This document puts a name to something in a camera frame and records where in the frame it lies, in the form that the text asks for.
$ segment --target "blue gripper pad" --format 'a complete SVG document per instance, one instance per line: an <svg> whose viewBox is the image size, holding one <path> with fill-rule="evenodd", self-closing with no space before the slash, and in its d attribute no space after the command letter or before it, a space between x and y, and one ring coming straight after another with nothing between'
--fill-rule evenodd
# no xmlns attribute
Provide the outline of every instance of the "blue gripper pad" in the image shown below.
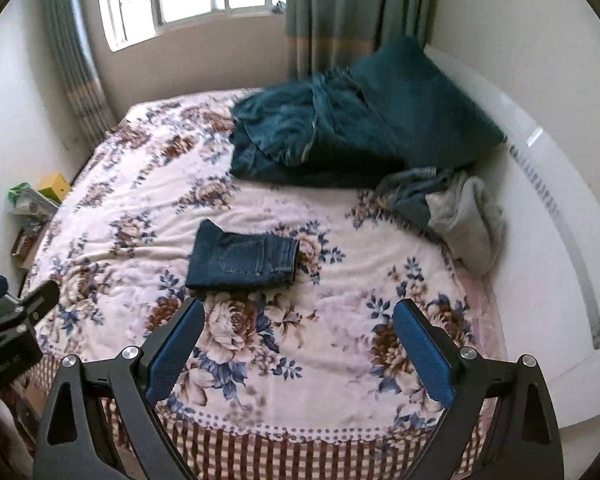
<svg viewBox="0 0 600 480"><path fill-rule="evenodd" d="M455 395L450 377L451 366L404 300L395 305L394 329L429 397L440 402L445 409L451 406Z"/></svg>
<svg viewBox="0 0 600 480"><path fill-rule="evenodd" d="M171 333L147 368L144 396L150 406L155 406L159 400L169 397L173 390L173 385L202 334L205 326L205 308L202 303L195 301L176 321L173 329L170 323L157 329L171 329Z"/></svg>

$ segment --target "window sill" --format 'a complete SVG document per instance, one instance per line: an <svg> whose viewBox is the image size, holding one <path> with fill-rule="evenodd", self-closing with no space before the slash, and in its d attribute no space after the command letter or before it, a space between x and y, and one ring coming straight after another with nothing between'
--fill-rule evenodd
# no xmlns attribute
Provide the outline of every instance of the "window sill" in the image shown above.
<svg viewBox="0 0 600 480"><path fill-rule="evenodd" d="M171 32L173 30L179 30L181 28L195 27L196 25L202 25L203 23L212 22L224 22L229 20L235 20L237 18L261 18L264 16L283 16L284 12L273 9L251 7L246 9L233 9L229 11L216 10L207 14L200 14L199 16L191 16L190 18L184 18L175 22L163 23L158 25L153 34L144 38L135 38L134 40L124 41L116 45L109 44L109 49L112 52L118 52L125 49L128 46L133 46L138 43L143 43L153 38L157 38L163 34Z"/></svg>

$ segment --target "floral bedspread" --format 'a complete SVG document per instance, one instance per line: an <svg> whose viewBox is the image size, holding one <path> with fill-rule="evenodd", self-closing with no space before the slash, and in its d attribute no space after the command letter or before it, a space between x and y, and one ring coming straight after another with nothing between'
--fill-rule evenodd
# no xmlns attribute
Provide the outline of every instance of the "floral bedspread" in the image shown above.
<svg viewBox="0 0 600 480"><path fill-rule="evenodd" d="M37 326L48 391L58 360L140 345L190 294L188 256L205 218L299 240L296 284L211 293L206 323L157 413L201 478L392 478L441 413L398 343L413 298L457 345L469 307L443 250L394 221L368 190L233 179L230 107L246 91L137 105L94 152L50 224L27 287L61 299ZM115 405L107 416L126 444ZM461 470L475 459L481 430Z"/></svg>

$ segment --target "gray curtain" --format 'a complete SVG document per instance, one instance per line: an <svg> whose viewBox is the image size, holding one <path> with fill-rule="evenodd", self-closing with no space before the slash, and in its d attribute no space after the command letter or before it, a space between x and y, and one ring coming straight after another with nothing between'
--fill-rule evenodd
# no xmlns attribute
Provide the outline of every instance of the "gray curtain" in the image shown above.
<svg viewBox="0 0 600 480"><path fill-rule="evenodd" d="M74 113L95 148L116 125L96 70L80 0L43 0L46 28Z"/></svg>
<svg viewBox="0 0 600 480"><path fill-rule="evenodd" d="M421 44L429 0L286 0L289 80L348 66L402 34Z"/></svg>

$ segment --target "metal screw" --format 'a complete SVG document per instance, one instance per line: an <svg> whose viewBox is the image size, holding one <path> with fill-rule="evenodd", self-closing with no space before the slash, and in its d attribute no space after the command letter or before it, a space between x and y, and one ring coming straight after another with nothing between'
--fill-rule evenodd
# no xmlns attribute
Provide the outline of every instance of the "metal screw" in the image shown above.
<svg viewBox="0 0 600 480"><path fill-rule="evenodd" d="M529 368L533 368L538 364L538 361L536 361L536 358L532 355L523 355L522 364L528 366Z"/></svg>
<svg viewBox="0 0 600 480"><path fill-rule="evenodd" d="M140 353L137 346L128 346L122 351L122 357L125 359L133 359Z"/></svg>
<svg viewBox="0 0 600 480"><path fill-rule="evenodd" d="M75 365L75 362L77 360L78 358L75 355L68 355L67 357L62 359L62 366L64 366L65 368L71 368L73 365Z"/></svg>
<svg viewBox="0 0 600 480"><path fill-rule="evenodd" d="M472 359L475 359L477 356L478 356L478 352L476 352L470 346L463 346L460 349L460 357L462 359L468 359L469 361L471 361Z"/></svg>

